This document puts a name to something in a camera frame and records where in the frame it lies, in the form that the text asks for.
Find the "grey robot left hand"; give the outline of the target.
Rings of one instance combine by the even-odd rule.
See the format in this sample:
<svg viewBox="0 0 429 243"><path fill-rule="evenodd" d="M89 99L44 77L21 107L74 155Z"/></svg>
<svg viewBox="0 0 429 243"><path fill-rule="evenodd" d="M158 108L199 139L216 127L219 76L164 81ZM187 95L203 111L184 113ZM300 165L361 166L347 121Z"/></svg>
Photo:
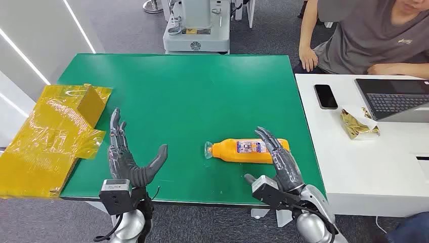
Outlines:
<svg viewBox="0 0 429 243"><path fill-rule="evenodd" d="M128 179L133 187L149 185L168 158L168 145L159 147L156 157L145 167L135 162L128 146L125 134L125 121L120 121L120 109L115 108L110 119L109 139L107 150L111 176L114 179Z"/></svg>

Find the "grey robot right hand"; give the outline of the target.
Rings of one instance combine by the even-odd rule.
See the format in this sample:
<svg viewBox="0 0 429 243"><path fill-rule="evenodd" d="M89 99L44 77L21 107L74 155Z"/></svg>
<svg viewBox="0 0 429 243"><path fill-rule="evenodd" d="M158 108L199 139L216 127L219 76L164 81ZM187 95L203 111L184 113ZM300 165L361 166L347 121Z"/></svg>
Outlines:
<svg viewBox="0 0 429 243"><path fill-rule="evenodd" d="M305 183L293 155L265 128L258 126L254 132L265 143L271 155L276 170L274 180L277 182L279 190L300 195Z"/></svg>

